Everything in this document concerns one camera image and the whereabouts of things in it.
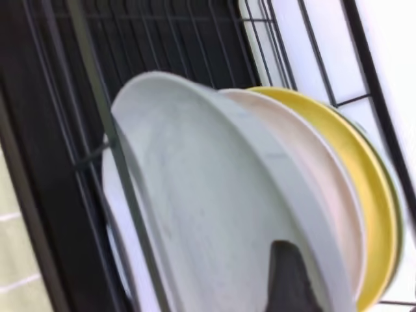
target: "stack of plates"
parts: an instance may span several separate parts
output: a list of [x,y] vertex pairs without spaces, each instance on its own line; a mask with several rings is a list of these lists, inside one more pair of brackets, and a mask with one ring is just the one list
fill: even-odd
[[[338,112],[290,90],[217,92],[154,72],[129,81],[112,113],[172,311],[264,311],[279,297],[276,241],[295,245],[305,266],[293,309],[308,283],[323,311],[364,311],[384,293],[401,249],[401,187]],[[126,290],[158,311],[110,151],[103,187]],[[295,287],[300,271],[280,285]]]

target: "white plate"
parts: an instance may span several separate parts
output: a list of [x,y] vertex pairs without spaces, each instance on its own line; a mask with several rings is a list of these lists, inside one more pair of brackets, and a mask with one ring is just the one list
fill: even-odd
[[338,156],[307,121],[280,102],[248,90],[221,93],[260,118],[302,164],[310,184],[316,186],[317,197],[322,198],[357,299],[367,263],[365,226],[354,184]]
[[[172,311],[262,311],[276,239],[299,247],[324,311],[354,311],[319,202],[256,118],[208,88],[157,72],[130,80],[112,112],[142,170],[151,207],[141,213]],[[103,185],[138,297],[147,298],[140,284],[147,286],[148,272],[110,151]],[[146,304],[143,311],[154,311]]]

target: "black wire rack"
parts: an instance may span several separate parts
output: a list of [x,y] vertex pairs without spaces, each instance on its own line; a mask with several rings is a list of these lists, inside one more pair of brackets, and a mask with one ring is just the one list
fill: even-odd
[[[253,29],[270,85],[259,28],[270,31],[281,84],[296,89],[271,0],[254,17],[235,0],[4,0],[0,138],[45,284],[57,311],[132,311],[112,258],[101,155],[111,148],[152,273],[169,311],[110,107],[122,85],[151,70],[213,88],[262,83],[246,26]],[[344,13],[366,92],[336,102],[303,0],[298,0],[328,99],[334,107],[370,98],[416,220],[416,197],[354,0]],[[241,16],[245,5],[248,17]],[[103,143],[106,134],[108,142]],[[415,306],[413,302],[384,302]]]

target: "grout line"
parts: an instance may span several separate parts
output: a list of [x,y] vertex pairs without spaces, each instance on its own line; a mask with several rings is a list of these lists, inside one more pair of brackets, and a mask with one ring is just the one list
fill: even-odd
[[11,283],[10,285],[0,287],[0,294],[5,294],[9,291],[12,291],[13,289],[16,289],[20,286],[29,284],[30,282],[36,281],[36,280],[39,280],[39,279],[40,279],[40,274],[37,273],[35,275],[29,276],[28,278],[21,279],[21,280],[15,282],[15,283]]
[[21,212],[8,213],[8,214],[4,214],[3,216],[0,216],[0,222],[13,220],[13,219],[20,218],[20,217],[21,217]]

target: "yellow plate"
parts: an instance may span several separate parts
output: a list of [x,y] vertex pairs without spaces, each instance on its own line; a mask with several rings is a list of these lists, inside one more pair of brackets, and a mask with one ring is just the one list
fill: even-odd
[[328,140],[347,167],[357,188],[367,231],[367,271],[357,308],[370,308],[389,283],[398,248],[394,199],[377,157],[365,139],[331,108],[292,90],[250,90],[270,96],[304,117]]

